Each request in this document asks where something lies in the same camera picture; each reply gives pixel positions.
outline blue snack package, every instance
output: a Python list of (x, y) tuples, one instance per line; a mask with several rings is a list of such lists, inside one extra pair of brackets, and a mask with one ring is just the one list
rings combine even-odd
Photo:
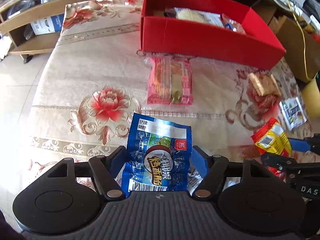
[(122, 190), (127, 196), (132, 190), (187, 190), (191, 148), (190, 126), (135, 113)]

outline floral tablecloth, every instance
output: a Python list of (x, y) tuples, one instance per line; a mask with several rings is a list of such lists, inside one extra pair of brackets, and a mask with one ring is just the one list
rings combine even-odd
[[(259, 97), (248, 83), (257, 68), (201, 57), (192, 66), (192, 106), (146, 104), (151, 65), (140, 50), (142, 0), (93, 0), (67, 5), (63, 30), (41, 76), (29, 117), (25, 186), (66, 156), (76, 162), (126, 146), (134, 112), (192, 127), (193, 145), (231, 161), (259, 157), (251, 135), (279, 114), (279, 98)], [(301, 94), (284, 58), (271, 70), (282, 98)], [(309, 122), (289, 137), (312, 136)], [(312, 153), (294, 153), (317, 161)], [(90, 185), (86, 179), (80, 183)]]

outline yellow cable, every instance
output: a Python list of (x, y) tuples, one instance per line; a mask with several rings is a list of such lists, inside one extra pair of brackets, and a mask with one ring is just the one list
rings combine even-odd
[(303, 60), (304, 60), (304, 71), (306, 73), (306, 77), (309, 81), (311, 81), (312, 79), (308, 77), (308, 73), (307, 73), (307, 62), (306, 62), (306, 39), (304, 37), (304, 33), (303, 33), (303, 30), (297, 20), (297, 17), (295, 15), (295, 10), (293, 11), (292, 8), (291, 8), (291, 4), (289, 2), (289, 0), (287, 0), (287, 3), (288, 3), (288, 7), (289, 9), (292, 11), (292, 15), (293, 15), (293, 18), (295, 19), (300, 31), (301, 31), (301, 34), (302, 34), (302, 38), (303, 38)]

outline snack package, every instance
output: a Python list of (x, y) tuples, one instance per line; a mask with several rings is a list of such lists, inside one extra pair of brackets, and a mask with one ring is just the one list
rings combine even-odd
[(191, 66), (187, 60), (150, 57), (151, 69), (147, 104), (191, 105)]
[(133, 115), (122, 190), (172, 191), (187, 189), (191, 127), (135, 113)]
[(248, 78), (259, 96), (263, 97), (271, 94), (281, 95), (273, 74), (249, 73)]
[(225, 14), (221, 14), (221, 20), (225, 28), (230, 29), (234, 32), (246, 34), (242, 25), (232, 19), (230, 19)]
[(279, 105), (288, 130), (291, 131), (307, 121), (298, 97), (283, 100)]
[(265, 152), (291, 157), (292, 148), (278, 121), (271, 117), (256, 133), (251, 136), (260, 154)]
[(188, 8), (166, 8), (165, 13), (169, 17), (176, 17), (178, 20), (193, 21), (215, 25), (224, 28), (220, 14), (204, 11), (190, 10)]

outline tile floor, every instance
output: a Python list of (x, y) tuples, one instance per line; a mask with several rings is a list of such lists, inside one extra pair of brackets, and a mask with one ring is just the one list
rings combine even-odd
[[(19, 156), (23, 154), (24, 142), (28, 139), (25, 132), (28, 115), (49, 56), (36, 55), (24, 64), (19, 55), (8, 55), (0, 62), (0, 210), (17, 231), (12, 203), (22, 190)], [(9, 170), (6, 163), (15, 165)]]

